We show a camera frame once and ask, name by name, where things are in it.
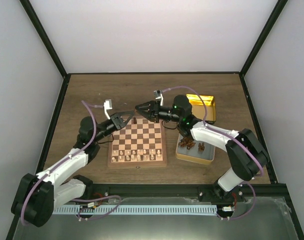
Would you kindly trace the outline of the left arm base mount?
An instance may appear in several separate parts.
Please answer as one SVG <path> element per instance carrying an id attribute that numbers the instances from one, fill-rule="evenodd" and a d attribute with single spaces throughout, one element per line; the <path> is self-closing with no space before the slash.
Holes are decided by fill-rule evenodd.
<path id="1" fill-rule="evenodd" d="M 104 200 L 106 195 L 97 191 L 94 185 L 87 186 L 85 188 L 85 192 L 82 196 L 69 200 L 70 202 L 77 202 L 77 203 L 90 203 L 90 202 L 101 202 Z"/>

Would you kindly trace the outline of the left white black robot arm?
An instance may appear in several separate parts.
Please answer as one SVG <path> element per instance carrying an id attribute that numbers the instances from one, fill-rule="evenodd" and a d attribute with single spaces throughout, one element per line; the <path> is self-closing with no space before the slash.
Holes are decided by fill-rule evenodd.
<path id="1" fill-rule="evenodd" d="M 11 213 L 20 217 L 23 224 L 41 227 L 53 211 L 65 203 L 90 201 L 94 196 L 93 182 L 80 175 L 71 178 L 71 175 L 96 157 L 100 140 L 126 127 L 133 116 L 134 111 L 116 112 L 101 123 L 93 114 L 84 117 L 76 143 L 66 156 L 35 175 L 27 173 L 22 177 Z"/>

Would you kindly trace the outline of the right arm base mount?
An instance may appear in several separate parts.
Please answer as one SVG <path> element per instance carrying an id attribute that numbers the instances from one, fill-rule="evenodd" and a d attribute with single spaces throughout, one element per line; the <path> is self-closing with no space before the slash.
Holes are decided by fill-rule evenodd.
<path id="1" fill-rule="evenodd" d="M 243 202 L 244 198 L 237 192 L 238 188 L 224 191 L 218 184 L 202 184 L 197 187 L 198 200 L 212 204 L 231 204 L 234 200 Z"/>

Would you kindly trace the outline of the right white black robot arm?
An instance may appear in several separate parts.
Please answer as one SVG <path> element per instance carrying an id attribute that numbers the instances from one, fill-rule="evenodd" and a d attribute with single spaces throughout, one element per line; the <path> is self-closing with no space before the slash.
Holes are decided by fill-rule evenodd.
<path id="1" fill-rule="evenodd" d="M 135 106 L 135 110 L 151 122 L 177 123 L 181 136 L 208 143 L 225 151 L 231 167 L 213 185 L 214 197 L 224 202 L 239 184 L 263 174 L 270 156 L 250 129 L 226 130 L 195 117 L 186 95 L 177 95 L 171 107 L 162 105 L 160 97 Z"/>

